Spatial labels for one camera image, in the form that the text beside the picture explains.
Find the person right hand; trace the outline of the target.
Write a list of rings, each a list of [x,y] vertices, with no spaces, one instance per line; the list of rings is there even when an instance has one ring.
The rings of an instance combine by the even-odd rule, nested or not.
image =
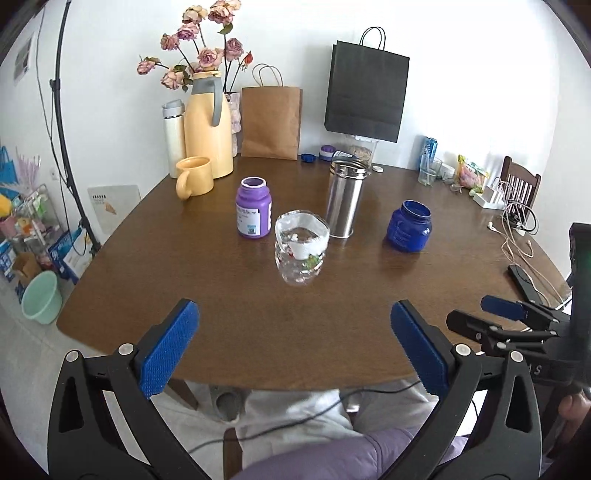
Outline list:
[[[559,456],[584,423],[590,410],[590,400],[584,392],[564,397],[559,404],[558,414],[561,426],[552,449],[546,454],[550,459]]]

